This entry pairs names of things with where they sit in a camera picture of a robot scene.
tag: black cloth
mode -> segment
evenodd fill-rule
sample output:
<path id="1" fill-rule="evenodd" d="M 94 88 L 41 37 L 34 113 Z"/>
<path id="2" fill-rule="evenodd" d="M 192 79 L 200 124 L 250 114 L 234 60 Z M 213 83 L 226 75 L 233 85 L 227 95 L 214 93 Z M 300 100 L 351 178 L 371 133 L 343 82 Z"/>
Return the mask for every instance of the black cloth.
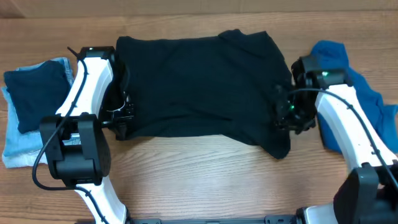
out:
<path id="1" fill-rule="evenodd" d="M 68 96 L 70 85 L 59 62 L 47 61 L 29 71 L 4 73 L 22 134 L 38 130 L 40 120 L 54 115 Z"/>
<path id="2" fill-rule="evenodd" d="M 120 37 L 116 52 L 129 73 L 126 92 L 136 115 L 128 139 L 223 134 L 277 159 L 289 152 L 289 132 L 275 127 L 272 106 L 291 89 L 292 75 L 266 32 Z"/>

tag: folded light blue jeans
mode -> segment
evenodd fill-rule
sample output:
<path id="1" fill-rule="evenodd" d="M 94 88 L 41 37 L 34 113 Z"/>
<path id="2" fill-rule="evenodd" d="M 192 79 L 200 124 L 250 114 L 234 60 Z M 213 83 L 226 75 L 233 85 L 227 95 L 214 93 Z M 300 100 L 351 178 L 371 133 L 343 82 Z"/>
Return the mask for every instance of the folded light blue jeans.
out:
<path id="1" fill-rule="evenodd" d="M 73 72 L 70 66 L 69 59 L 65 57 L 54 58 L 53 61 L 61 63 L 65 67 L 65 74 L 69 84 L 73 84 Z M 16 71 L 26 71 L 38 68 L 44 62 L 17 68 Z M 29 133 L 21 134 L 18 131 L 18 117 L 15 111 L 14 104 L 12 103 L 11 96 L 7 91 L 7 87 L 1 87 L 1 91 L 8 105 L 8 123 L 6 131 L 6 144 L 2 153 L 2 161 L 6 168 L 32 166 L 36 157 L 43 147 L 40 131 L 31 131 Z M 79 138 L 71 138 L 64 141 L 64 144 L 78 144 Z M 45 155 L 40 160 L 40 163 L 47 163 Z"/>

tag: wooden floor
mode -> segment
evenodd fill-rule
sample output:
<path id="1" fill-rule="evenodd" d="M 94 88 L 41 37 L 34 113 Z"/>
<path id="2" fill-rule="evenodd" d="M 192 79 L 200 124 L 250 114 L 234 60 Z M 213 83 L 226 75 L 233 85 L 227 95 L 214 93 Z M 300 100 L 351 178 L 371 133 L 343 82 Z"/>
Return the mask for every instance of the wooden floor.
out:
<path id="1" fill-rule="evenodd" d="M 54 57 L 75 60 L 67 46 L 115 45 L 121 35 L 181 39 L 228 29 L 266 30 L 290 66 L 318 40 L 344 42 L 351 66 L 398 104 L 398 12 L 288 12 L 204 16 L 102 17 L 0 20 L 0 71 Z M 7 106 L 0 97 L 0 150 Z M 328 203 L 346 177 L 343 158 L 325 150 L 317 128 L 291 134 L 292 150 L 280 161 L 259 147 L 223 136 L 141 138 L 117 142 L 104 130 L 112 152 L 111 180 L 134 218 L 234 218 L 294 213 Z M 39 180 L 53 180 L 47 166 Z M 0 165 L 0 223 L 73 223 L 92 219 L 74 192 L 46 192 L 31 168 Z"/>

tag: wire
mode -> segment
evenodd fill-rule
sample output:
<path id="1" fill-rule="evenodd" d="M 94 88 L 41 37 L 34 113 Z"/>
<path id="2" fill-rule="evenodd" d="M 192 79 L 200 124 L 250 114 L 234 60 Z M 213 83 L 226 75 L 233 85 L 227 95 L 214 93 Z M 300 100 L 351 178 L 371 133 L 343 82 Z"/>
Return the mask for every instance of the wire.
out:
<path id="1" fill-rule="evenodd" d="M 32 168 L 32 179 L 33 182 L 35 183 L 36 186 L 40 187 L 41 189 L 44 190 L 80 190 L 82 192 L 84 192 L 86 194 L 86 197 L 89 197 L 89 199 L 91 200 L 91 202 L 94 205 L 94 208 L 96 210 L 96 212 L 98 213 L 98 216 L 101 218 L 101 221 L 105 224 L 109 224 L 105 217 L 103 216 L 103 214 L 101 213 L 100 208 L 98 207 L 98 204 L 96 203 L 94 197 L 92 196 L 92 194 L 90 193 L 90 191 L 84 189 L 83 187 L 47 187 L 43 184 L 41 184 L 38 180 L 37 180 L 37 176 L 36 176 L 36 172 L 37 172 L 37 166 L 39 165 L 39 161 L 42 158 L 45 150 L 47 149 L 47 147 L 49 146 L 50 142 L 52 141 L 52 139 L 55 137 L 55 135 L 58 134 L 58 132 L 61 130 L 61 128 L 63 127 L 63 125 L 65 124 L 65 122 L 68 120 L 68 118 L 70 117 L 73 109 L 76 107 L 77 101 L 79 99 L 79 96 L 81 94 L 81 92 L 83 91 L 83 87 L 86 83 L 86 79 L 87 79 L 87 75 L 88 75 L 88 71 L 87 71 L 87 66 L 84 60 L 82 60 L 80 58 L 80 56 L 74 51 L 72 50 L 70 47 L 68 47 L 68 50 L 74 55 L 76 56 L 77 60 L 81 61 L 81 64 L 83 65 L 84 70 L 84 76 L 83 76 L 83 80 L 81 81 L 81 85 L 76 93 L 75 99 L 72 101 L 70 108 L 68 110 L 68 112 L 66 113 L 65 117 L 63 117 L 62 121 L 59 123 L 59 125 L 57 126 L 57 128 L 55 129 L 55 131 L 52 133 L 52 135 L 50 136 L 49 140 L 47 140 L 47 142 L 44 144 L 43 148 L 40 150 L 39 154 L 36 157 L 36 160 L 34 162 L 33 168 Z"/>
<path id="2" fill-rule="evenodd" d="M 336 95 L 336 94 L 334 94 L 334 93 L 332 93 L 330 91 L 321 90 L 321 89 L 317 89 L 317 88 L 301 88 L 301 89 L 290 91 L 288 93 L 288 95 L 294 95 L 294 94 L 296 94 L 298 92 L 301 92 L 301 91 L 315 91 L 315 92 L 325 93 L 327 95 L 333 96 L 333 97 L 339 99 L 341 102 L 343 102 L 348 107 L 348 109 L 350 109 L 355 114 L 356 118 L 361 123 L 361 126 L 364 129 L 364 131 L 366 133 L 366 136 L 369 139 L 369 142 L 372 145 L 372 148 L 374 150 L 375 155 L 379 159 L 379 161 L 380 161 L 381 165 L 383 166 L 383 168 L 386 170 L 390 183 L 393 185 L 393 188 L 396 190 L 396 193 L 398 194 L 398 182 L 397 182 L 396 178 L 394 177 L 394 175 L 392 174 L 391 170 L 388 168 L 386 162 L 382 158 L 382 156 L 380 154 L 380 150 L 377 149 L 376 143 L 374 142 L 374 140 L 373 140 L 373 138 L 371 136 L 371 133 L 369 132 L 368 127 L 366 127 L 365 122 L 363 121 L 361 116 L 358 114 L 358 112 L 355 110 L 354 106 L 351 105 L 350 103 L 348 103 L 342 97 L 340 97 L 340 96 L 338 96 L 338 95 Z"/>

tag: stack of folded clothes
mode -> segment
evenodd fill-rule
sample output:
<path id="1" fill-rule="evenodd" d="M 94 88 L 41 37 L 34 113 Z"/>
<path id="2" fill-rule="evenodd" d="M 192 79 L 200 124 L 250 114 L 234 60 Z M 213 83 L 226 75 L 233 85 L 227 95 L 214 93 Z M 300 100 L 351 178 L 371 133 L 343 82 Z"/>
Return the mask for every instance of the stack of folded clothes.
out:
<path id="1" fill-rule="evenodd" d="M 55 58 L 5 72 L 2 93 L 8 104 L 6 144 L 2 161 L 7 168 L 32 166 L 43 147 L 39 123 L 55 114 L 73 83 L 69 59 Z M 77 144 L 71 138 L 65 144 Z M 40 160 L 47 163 L 45 155 Z"/>

